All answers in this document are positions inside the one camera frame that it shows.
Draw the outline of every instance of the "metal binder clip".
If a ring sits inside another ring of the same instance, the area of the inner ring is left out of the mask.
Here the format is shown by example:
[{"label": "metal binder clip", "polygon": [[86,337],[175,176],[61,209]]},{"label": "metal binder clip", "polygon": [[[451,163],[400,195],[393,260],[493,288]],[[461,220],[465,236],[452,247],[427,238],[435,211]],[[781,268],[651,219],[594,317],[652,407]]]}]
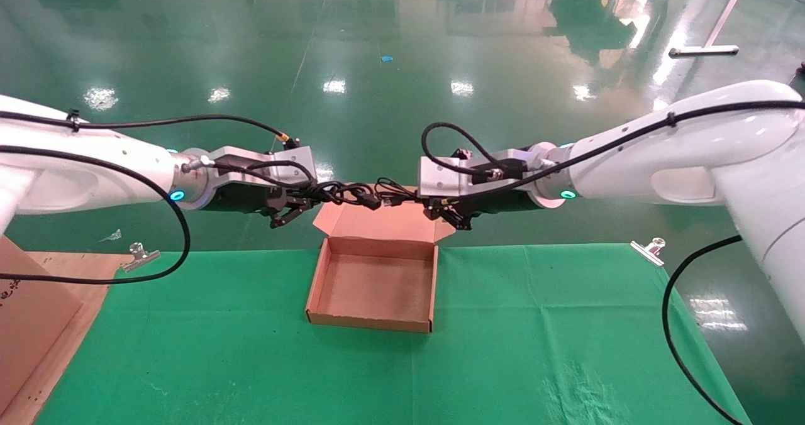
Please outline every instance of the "metal binder clip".
[{"label": "metal binder clip", "polygon": [[665,265],[665,262],[663,262],[659,258],[660,251],[662,251],[662,248],[665,247],[664,239],[662,238],[652,239],[652,242],[650,242],[645,246],[635,241],[632,241],[629,245],[632,246],[634,250],[638,251],[640,255],[644,256],[649,262],[655,264],[657,267]]},{"label": "metal binder clip", "polygon": [[144,250],[143,243],[133,243],[129,246],[129,252],[131,255],[135,256],[135,261],[129,263],[128,265],[124,265],[123,270],[126,271],[126,273],[130,273],[131,271],[136,270],[136,268],[155,261],[160,255],[158,250],[155,250],[151,253]]}]

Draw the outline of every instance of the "black power cord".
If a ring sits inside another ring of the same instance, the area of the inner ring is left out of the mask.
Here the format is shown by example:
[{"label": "black power cord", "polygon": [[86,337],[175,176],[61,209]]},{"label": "black power cord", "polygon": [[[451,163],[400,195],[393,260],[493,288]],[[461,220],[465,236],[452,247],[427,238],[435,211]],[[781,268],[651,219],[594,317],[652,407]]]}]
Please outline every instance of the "black power cord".
[{"label": "black power cord", "polygon": [[[523,185],[529,184],[530,182],[535,182],[538,179],[543,179],[546,176],[553,175],[556,172],[567,169],[567,167],[571,167],[572,165],[578,164],[583,161],[587,161],[587,159],[594,158],[595,156],[602,155],[602,153],[606,153],[612,149],[616,149],[617,147],[625,144],[626,142],[633,141],[634,139],[641,138],[641,136],[645,136],[648,133],[653,133],[657,130],[661,130],[666,127],[676,127],[679,122],[686,121],[687,119],[693,118],[700,118],[701,116],[708,116],[717,113],[729,113],[729,112],[736,112],[736,111],[747,111],[751,109],[805,109],[805,102],[802,101],[745,101],[742,103],[733,103],[733,104],[719,104],[716,106],[710,106],[708,108],[696,109],[693,111],[688,111],[686,113],[681,113],[676,115],[675,113],[668,113],[666,118],[662,119],[661,121],[648,124],[638,130],[634,130],[632,133],[629,133],[626,136],[622,136],[621,138],[615,139],[608,144],[601,145],[596,149],[590,150],[589,152],[582,153],[581,155],[576,156],[575,158],[571,158],[565,162],[560,162],[559,164],[553,165],[552,167],[548,167],[545,170],[540,170],[534,175],[529,175],[526,178],[520,179],[516,182],[512,182],[511,184],[507,184],[505,186],[496,187],[494,189],[483,190],[480,192],[475,192],[471,194],[467,194],[466,196],[460,196],[457,198],[448,198],[446,199],[448,205],[457,204],[457,202],[462,201],[462,199],[478,199],[480,197],[489,197],[495,194],[506,192],[509,190],[514,190],[518,187]],[[428,125],[425,131],[423,131],[422,135],[422,147],[425,156],[427,156],[431,161],[434,161],[436,164],[441,165],[441,167],[445,167],[445,169],[454,170],[455,172],[460,172],[463,174],[477,174],[476,170],[465,172],[463,170],[458,170],[455,165],[446,164],[446,162],[441,162],[440,160],[437,161],[434,155],[432,155],[431,151],[428,149],[428,145],[426,144],[426,136],[428,132],[433,128],[437,128],[440,126],[446,126],[449,128],[457,127],[454,124],[443,124],[443,122],[434,123]],[[465,135],[466,131],[460,130],[461,135]],[[475,139],[468,139],[472,142],[478,150],[481,150],[482,147],[480,144],[475,141]],[[483,150],[482,153],[486,157],[489,153],[486,150]]]},{"label": "black power cord", "polygon": [[394,206],[403,202],[419,202],[416,192],[388,177],[380,177],[374,184],[374,195],[386,204]]},{"label": "black power cord", "polygon": [[84,285],[119,285],[119,284],[135,284],[135,282],[146,282],[150,280],[160,279],[164,276],[169,275],[170,273],[178,270],[179,267],[184,263],[187,259],[187,256],[190,254],[190,227],[187,226],[187,219],[184,218],[184,213],[182,209],[179,208],[179,205],[176,202],[170,199],[169,193],[164,191],[158,184],[147,178],[146,176],[139,174],[133,170],[127,169],[126,167],[121,167],[120,165],[113,164],[112,162],[107,162],[102,159],[97,158],[90,158],[89,156],[83,155],[74,155],[74,153],[67,153],[63,151],[57,150],[44,150],[44,149],[33,149],[30,147],[20,147],[16,145],[0,145],[0,153],[12,153],[13,155],[34,155],[34,156],[46,156],[49,158],[59,158],[59,159],[66,159],[68,161],[75,161],[75,162],[84,162],[85,164],[93,164],[97,165],[98,167],[104,167],[109,170],[114,170],[117,173],[121,173],[123,175],[127,175],[142,184],[145,184],[147,187],[152,188],[159,197],[167,202],[170,206],[170,209],[173,210],[173,213],[176,215],[176,219],[179,220],[179,225],[182,228],[182,234],[184,236],[184,245],[182,247],[182,253],[179,255],[179,259],[167,268],[164,271],[160,271],[159,273],[150,274],[147,276],[139,276],[133,278],[123,278],[123,279],[82,279],[82,278],[65,278],[60,276],[49,276],[49,275],[41,275],[41,274],[8,274],[8,273],[0,273],[0,279],[6,280],[31,280],[31,281],[42,281],[42,282],[62,282],[63,284],[84,284]]},{"label": "black power cord", "polygon": [[199,114],[197,116],[183,116],[183,118],[169,118],[169,119],[151,119],[150,121],[129,121],[120,123],[81,123],[77,118],[74,119],[55,119],[43,118],[43,116],[32,116],[23,113],[12,113],[9,111],[0,111],[0,118],[17,119],[18,121],[29,121],[31,123],[49,124],[52,126],[60,126],[69,128],[77,132],[80,130],[120,130],[123,128],[144,128],[149,126],[161,126],[165,124],[184,123],[187,121],[205,121],[205,119],[229,119],[230,121],[239,121],[242,123],[250,124],[270,131],[276,135],[277,139],[285,145],[286,149],[296,148],[298,145],[296,139],[292,139],[280,130],[274,129],[267,124],[260,123],[256,119],[242,118],[241,116],[233,116],[230,114]]},{"label": "black power cord", "polygon": [[685,258],[685,260],[682,261],[679,267],[676,268],[672,276],[670,276],[670,278],[668,279],[668,284],[665,287],[665,292],[662,294],[662,331],[664,331],[665,333],[665,341],[668,344],[668,350],[670,350],[670,354],[672,354],[672,356],[674,357],[676,365],[679,366],[679,370],[682,370],[682,373],[684,373],[685,377],[687,377],[687,381],[691,382],[693,387],[696,389],[697,392],[699,392],[699,395],[702,396],[704,401],[706,401],[711,407],[713,407],[714,410],[716,410],[719,414],[721,414],[722,417],[727,419],[728,422],[732,423],[732,425],[743,425],[743,424],[741,423],[740,420],[736,419],[736,417],[733,417],[732,414],[725,411],[725,409],[722,408],[721,405],[716,403],[716,400],[714,400],[713,397],[711,397],[710,394],[708,394],[707,391],[705,391],[704,388],[701,387],[701,384],[699,384],[699,382],[696,381],[696,378],[693,376],[691,371],[688,370],[687,365],[685,365],[685,363],[682,361],[682,357],[679,356],[679,352],[676,350],[676,345],[674,345],[674,339],[670,335],[668,308],[670,306],[670,296],[674,291],[674,285],[676,284],[676,281],[679,279],[679,276],[682,275],[682,271],[684,271],[688,265],[690,265],[693,261],[695,261],[695,259],[703,256],[705,253],[713,252],[714,250],[718,250],[718,248],[722,248],[724,246],[739,242],[741,240],[742,238],[740,235],[731,236],[730,238],[717,241],[712,245],[705,246],[704,248],[701,248],[700,250],[697,250],[696,252],[688,255],[687,258]]},{"label": "black power cord", "polygon": [[[267,175],[262,175],[261,173],[254,171],[256,169],[264,169],[265,167],[296,167],[303,174],[305,174],[306,179],[300,182],[282,182],[277,179],[270,178]],[[296,161],[278,160],[278,161],[255,162],[255,164],[248,165],[247,167],[230,165],[226,164],[225,162],[215,162],[213,164],[213,168],[238,172],[244,175],[251,175],[254,178],[261,179],[264,182],[268,182],[268,184],[273,184],[274,186],[285,187],[288,189],[310,187],[311,185],[313,185],[313,182],[315,180],[310,170],[308,170],[304,165],[299,164],[299,162]]]},{"label": "black power cord", "polygon": [[[346,196],[350,193],[354,199]],[[350,204],[377,210],[382,205],[379,198],[374,195],[372,188],[368,184],[355,182],[354,184],[344,184],[339,181],[320,182],[314,187],[300,193],[302,196],[317,202],[333,202],[336,205]]]}]

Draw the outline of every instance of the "green cloth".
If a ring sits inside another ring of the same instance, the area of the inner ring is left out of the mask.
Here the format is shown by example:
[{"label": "green cloth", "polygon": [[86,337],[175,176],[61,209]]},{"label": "green cloth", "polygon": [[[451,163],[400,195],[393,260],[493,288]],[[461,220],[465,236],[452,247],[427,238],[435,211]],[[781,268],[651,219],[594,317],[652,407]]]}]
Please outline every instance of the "green cloth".
[{"label": "green cloth", "polygon": [[[38,425],[725,423],[662,339],[667,274],[628,245],[442,248],[431,335],[308,324],[317,256],[193,253],[112,287]],[[746,420],[676,295],[672,325]]]}]

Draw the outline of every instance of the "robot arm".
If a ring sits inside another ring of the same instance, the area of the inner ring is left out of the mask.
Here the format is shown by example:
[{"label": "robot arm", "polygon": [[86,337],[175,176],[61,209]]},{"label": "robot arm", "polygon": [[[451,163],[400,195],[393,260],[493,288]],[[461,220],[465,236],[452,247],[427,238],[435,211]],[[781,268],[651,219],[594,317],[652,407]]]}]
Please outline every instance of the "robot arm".
[{"label": "robot arm", "polygon": [[[66,113],[21,99],[0,96],[0,109],[44,118]],[[189,149],[175,153],[111,130],[69,128],[0,119],[2,145],[58,150],[112,162],[134,170],[161,186],[186,210],[237,211],[270,216],[279,227],[317,204],[293,187],[277,187],[237,171],[258,162],[293,161],[316,183],[313,153],[302,146],[279,153],[255,153],[225,146],[212,153]],[[227,165],[231,169],[219,168]],[[254,169],[262,178],[302,184],[304,172],[287,165]],[[15,214],[51,214],[161,201],[145,184],[115,171],[83,162],[0,153],[0,234]]]},{"label": "robot arm", "polygon": [[[552,175],[496,195],[475,195],[535,175],[621,136],[666,118],[716,104],[801,101],[784,84],[750,81],[719,88],[670,105],[575,144],[547,142],[494,153],[514,165],[491,169],[485,158],[441,158],[485,170],[466,175],[419,162],[419,194],[426,214],[470,228],[472,217],[524,209],[555,208],[575,197],[626,197],[657,204],[724,205],[757,264],[805,340],[805,111],[752,109],[684,121],[619,145]],[[461,199],[471,196],[468,201]]]}]

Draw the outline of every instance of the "cardboard box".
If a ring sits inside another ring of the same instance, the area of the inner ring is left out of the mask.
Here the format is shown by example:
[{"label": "cardboard box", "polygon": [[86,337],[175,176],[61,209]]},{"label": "cardboard box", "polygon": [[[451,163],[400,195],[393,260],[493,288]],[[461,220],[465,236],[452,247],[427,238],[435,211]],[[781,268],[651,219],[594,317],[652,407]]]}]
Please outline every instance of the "cardboard box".
[{"label": "cardboard box", "polygon": [[[48,274],[0,236],[0,272]],[[0,280],[0,413],[80,307],[64,285]]]},{"label": "cardboard box", "polygon": [[325,239],[305,313],[313,324],[431,333],[439,247],[455,232],[420,204],[324,204]]}]

